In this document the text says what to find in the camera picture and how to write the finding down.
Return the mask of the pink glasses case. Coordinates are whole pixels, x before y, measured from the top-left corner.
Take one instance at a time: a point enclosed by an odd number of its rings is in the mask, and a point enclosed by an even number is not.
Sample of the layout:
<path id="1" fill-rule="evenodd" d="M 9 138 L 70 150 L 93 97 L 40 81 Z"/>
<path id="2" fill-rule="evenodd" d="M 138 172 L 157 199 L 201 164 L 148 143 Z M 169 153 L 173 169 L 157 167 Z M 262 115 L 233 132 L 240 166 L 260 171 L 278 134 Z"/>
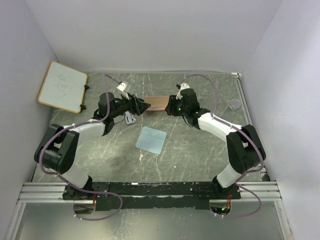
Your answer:
<path id="1" fill-rule="evenodd" d="M 150 104 L 147 111 L 165 111 L 169 102 L 169 96 L 146 96 L 144 101 Z"/>

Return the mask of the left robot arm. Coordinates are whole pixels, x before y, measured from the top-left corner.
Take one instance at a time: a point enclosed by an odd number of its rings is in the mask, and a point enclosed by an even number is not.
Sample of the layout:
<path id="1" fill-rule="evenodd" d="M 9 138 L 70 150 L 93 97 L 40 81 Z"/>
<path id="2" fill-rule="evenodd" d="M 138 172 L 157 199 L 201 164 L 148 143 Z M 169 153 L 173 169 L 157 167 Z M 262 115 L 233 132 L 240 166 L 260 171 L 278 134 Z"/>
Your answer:
<path id="1" fill-rule="evenodd" d="M 94 192 L 92 178 L 75 164 L 77 146 L 82 141 L 107 135 L 115 125 L 114 119 L 126 112 L 140 116 L 150 104 L 135 95 L 115 98 L 113 93 L 103 93 L 99 97 L 98 109 L 93 118 L 70 126 L 51 124 L 45 132 L 34 160 L 42 170 L 50 170 L 73 188 L 81 199 L 89 199 Z"/>

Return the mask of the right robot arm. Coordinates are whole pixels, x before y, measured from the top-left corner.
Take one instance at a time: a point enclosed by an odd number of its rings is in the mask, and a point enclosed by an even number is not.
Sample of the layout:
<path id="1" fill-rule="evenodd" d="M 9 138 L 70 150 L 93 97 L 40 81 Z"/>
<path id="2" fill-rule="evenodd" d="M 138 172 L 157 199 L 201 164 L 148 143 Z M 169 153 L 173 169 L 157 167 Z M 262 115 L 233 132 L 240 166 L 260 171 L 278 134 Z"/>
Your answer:
<path id="1" fill-rule="evenodd" d="M 177 95 L 170 95 L 165 112 L 169 116 L 184 118 L 189 126 L 226 143 L 228 165 L 212 180 L 212 193 L 216 198 L 223 199 L 237 181 L 264 168 L 266 153 L 255 127 L 228 122 L 200 107 L 193 89 L 186 88 Z"/>

